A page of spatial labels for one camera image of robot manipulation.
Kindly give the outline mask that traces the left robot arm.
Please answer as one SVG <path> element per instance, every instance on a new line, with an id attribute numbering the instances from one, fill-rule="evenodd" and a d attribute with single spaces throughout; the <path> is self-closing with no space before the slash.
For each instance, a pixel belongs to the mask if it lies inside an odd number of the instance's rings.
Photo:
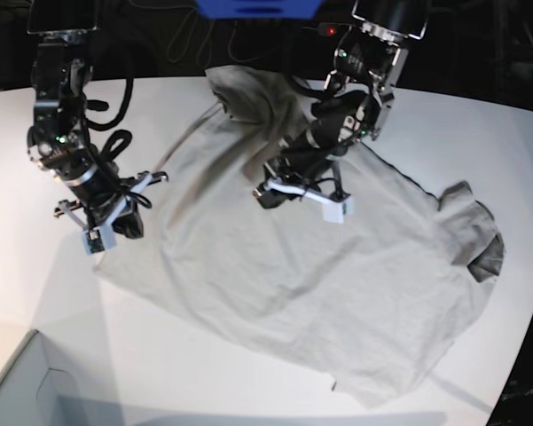
<path id="1" fill-rule="evenodd" d="M 364 138 L 376 139 L 394 104 L 394 89 L 410 44 L 426 32 L 428 1 L 356 1 L 333 51 L 333 68 L 320 90 L 297 82 L 293 30 L 283 50 L 282 75 L 298 94 L 312 99 L 313 121 L 297 136 L 286 136 L 277 156 L 263 165 L 265 178 L 254 190 L 264 209 L 309 198 L 348 214 L 350 193 L 339 161 Z"/>

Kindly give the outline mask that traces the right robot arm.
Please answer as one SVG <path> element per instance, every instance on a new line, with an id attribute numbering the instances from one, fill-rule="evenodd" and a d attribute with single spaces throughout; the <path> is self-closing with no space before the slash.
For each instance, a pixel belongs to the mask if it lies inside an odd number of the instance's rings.
<path id="1" fill-rule="evenodd" d="M 119 129 L 134 87 L 131 64 L 125 64 L 125 89 L 117 115 L 93 122 L 89 111 L 106 111 L 105 101 L 89 100 L 85 86 L 93 75 L 90 39 L 98 28 L 95 1 L 34 1 L 27 31 L 41 38 L 32 67 L 35 91 L 33 123 L 27 131 L 27 154 L 74 195 L 60 201 L 55 217 L 70 217 L 95 252 L 106 250 L 116 235 L 137 240 L 144 235 L 139 210 L 152 203 L 143 194 L 167 180 L 164 172 L 143 171 L 120 177 L 117 157 L 132 134 Z"/>

